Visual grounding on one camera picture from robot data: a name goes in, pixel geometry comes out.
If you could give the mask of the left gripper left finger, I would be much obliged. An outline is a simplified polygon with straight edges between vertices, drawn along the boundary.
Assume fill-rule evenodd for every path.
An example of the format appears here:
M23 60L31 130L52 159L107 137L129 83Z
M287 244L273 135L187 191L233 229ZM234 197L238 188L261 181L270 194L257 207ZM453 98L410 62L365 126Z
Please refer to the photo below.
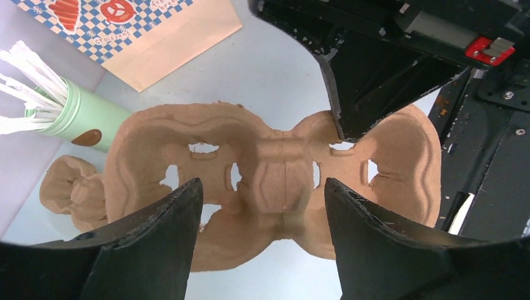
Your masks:
M70 241L1 244L2 299L184 299L203 210L194 178Z

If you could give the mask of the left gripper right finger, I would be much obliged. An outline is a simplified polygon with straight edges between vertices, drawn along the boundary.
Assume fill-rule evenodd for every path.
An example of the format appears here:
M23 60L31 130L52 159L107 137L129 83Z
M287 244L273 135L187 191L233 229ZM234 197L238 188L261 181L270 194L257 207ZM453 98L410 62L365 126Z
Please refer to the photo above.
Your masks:
M529 238L485 242L409 220L334 178L324 187L343 299L528 299Z

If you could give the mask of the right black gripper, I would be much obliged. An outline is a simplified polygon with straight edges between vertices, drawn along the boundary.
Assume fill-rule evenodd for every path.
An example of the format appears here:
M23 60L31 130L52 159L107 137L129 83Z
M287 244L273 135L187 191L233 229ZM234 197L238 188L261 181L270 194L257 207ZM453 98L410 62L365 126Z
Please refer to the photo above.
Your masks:
M529 41L528 1L249 1L315 54L339 138L355 143L390 114Z

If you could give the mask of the brown pulp cup carrier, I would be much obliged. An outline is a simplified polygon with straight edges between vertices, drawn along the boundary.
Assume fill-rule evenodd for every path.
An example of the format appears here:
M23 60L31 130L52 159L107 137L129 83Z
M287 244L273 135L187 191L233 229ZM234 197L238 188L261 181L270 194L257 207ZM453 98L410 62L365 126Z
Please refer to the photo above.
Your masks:
M272 242L292 239L307 253L336 257L324 201L327 178L417 223L433 227L441 206L441 144L415 105L393 113L349 149L330 111L291 130L226 102L164 104L119 128L103 172L113 222L168 195L170 165L179 183L199 178L216 211L197 235L191 271L236 268Z

